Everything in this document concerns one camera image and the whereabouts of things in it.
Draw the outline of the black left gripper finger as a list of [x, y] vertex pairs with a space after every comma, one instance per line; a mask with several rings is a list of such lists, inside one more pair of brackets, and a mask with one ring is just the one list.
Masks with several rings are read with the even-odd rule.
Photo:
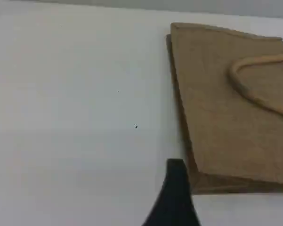
[[187, 169], [182, 159], [168, 159], [160, 193], [144, 226], [199, 226]]

